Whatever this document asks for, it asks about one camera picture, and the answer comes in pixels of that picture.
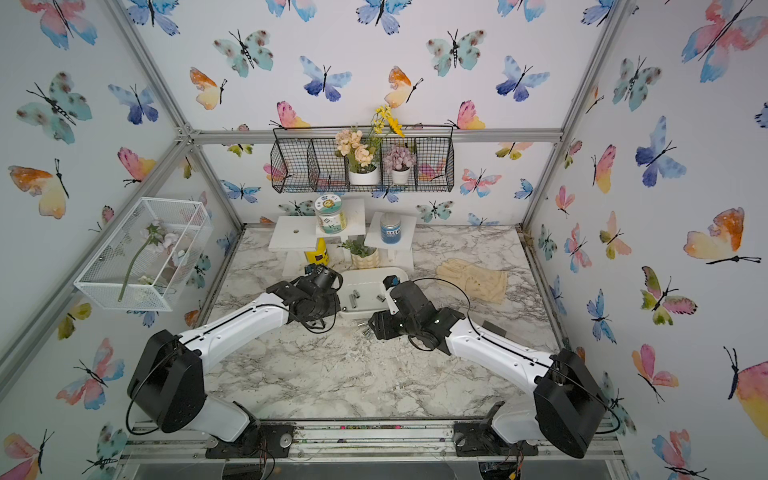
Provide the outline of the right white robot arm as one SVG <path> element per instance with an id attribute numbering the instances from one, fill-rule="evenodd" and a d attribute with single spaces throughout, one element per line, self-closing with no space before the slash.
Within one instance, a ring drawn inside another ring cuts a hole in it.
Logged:
<path id="1" fill-rule="evenodd" d="M 525 397 L 500 404 L 489 417 L 492 432 L 508 444 L 546 441 L 583 458 L 600 434 L 609 401 L 584 361 L 563 348 L 557 353 L 515 343 L 473 322 L 468 313 L 437 308 L 414 281 L 384 279 L 387 303 L 368 321 L 378 340 L 405 337 L 420 351 L 440 351 L 478 364 L 511 382 Z"/>

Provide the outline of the long chrome hex socket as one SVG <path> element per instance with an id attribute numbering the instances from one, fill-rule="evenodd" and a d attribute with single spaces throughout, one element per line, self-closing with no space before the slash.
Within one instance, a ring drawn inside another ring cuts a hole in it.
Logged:
<path id="1" fill-rule="evenodd" d="M 353 290 L 352 293 L 349 295 L 350 305 L 353 309 L 356 309 L 358 307 L 359 297 L 360 297 L 360 294 L 357 290 Z"/>

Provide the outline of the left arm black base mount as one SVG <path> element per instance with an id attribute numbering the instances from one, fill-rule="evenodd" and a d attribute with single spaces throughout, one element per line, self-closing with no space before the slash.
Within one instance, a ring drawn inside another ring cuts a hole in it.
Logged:
<path id="1" fill-rule="evenodd" d="M 240 436 L 233 442 L 225 442 L 216 437 L 216 445 L 207 448 L 206 459 L 286 459 L 296 434 L 293 423 L 262 422 L 241 404 L 235 405 L 243 410 L 249 423 Z"/>

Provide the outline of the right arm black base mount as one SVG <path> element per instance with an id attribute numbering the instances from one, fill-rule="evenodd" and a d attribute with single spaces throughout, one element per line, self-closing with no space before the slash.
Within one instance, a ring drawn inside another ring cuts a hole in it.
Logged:
<path id="1" fill-rule="evenodd" d="M 508 443 L 492 428 L 491 422 L 505 404 L 496 402 L 482 420 L 458 421 L 453 424 L 452 442 L 458 457 L 537 456 L 539 449 L 526 441 Z"/>

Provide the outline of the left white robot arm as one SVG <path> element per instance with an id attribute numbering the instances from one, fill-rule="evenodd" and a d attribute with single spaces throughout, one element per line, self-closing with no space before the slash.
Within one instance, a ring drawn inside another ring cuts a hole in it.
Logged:
<path id="1" fill-rule="evenodd" d="M 244 407 L 209 394 L 205 375 L 263 334 L 296 323 L 324 334 L 341 311 L 340 273 L 308 265 L 292 281 L 269 286 L 246 306 L 202 327 L 172 334 L 162 330 L 147 341 L 127 387 L 129 406 L 146 414 L 163 433 L 192 430 L 236 443 L 257 420 Z"/>

